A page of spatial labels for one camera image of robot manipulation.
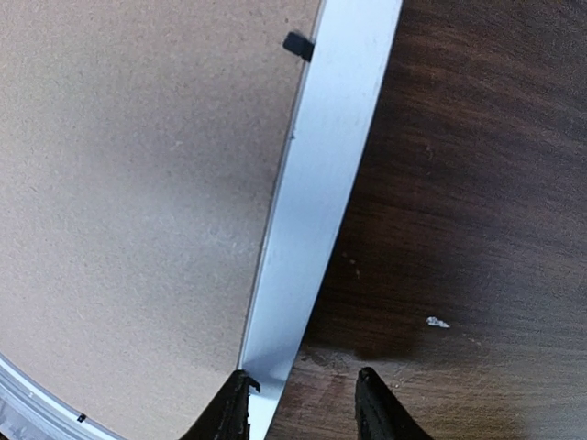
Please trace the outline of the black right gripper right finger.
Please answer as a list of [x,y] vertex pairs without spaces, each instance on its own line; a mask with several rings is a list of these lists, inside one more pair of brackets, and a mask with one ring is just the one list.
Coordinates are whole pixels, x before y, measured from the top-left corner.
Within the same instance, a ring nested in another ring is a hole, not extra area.
[[371,367],[358,373],[355,419],[361,440],[431,440]]

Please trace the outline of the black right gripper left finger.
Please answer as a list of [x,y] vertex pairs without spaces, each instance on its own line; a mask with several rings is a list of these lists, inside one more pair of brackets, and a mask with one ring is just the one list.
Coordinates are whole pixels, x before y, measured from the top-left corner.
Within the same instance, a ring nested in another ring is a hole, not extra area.
[[183,440],[250,440],[249,389],[260,384],[245,370],[233,371]]

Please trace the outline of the brown backing board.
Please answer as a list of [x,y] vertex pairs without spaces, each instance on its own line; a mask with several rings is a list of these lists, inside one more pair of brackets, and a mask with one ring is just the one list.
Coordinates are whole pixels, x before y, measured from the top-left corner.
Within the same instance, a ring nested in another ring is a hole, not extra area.
[[236,367],[315,1],[1,4],[1,351],[128,439]]

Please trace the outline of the white picture frame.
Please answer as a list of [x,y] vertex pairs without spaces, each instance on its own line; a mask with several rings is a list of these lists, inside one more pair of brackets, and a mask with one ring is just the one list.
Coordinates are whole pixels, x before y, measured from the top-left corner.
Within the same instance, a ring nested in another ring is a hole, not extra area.
[[[282,40],[283,49],[303,66],[238,362],[230,372],[243,369],[260,384],[260,391],[249,393],[250,439],[267,435],[301,345],[360,165],[402,7],[398,1],[315,2],[311,31],[291,30]],[[43,388],[2,351],[1,431],[10,439],[128,439]]]

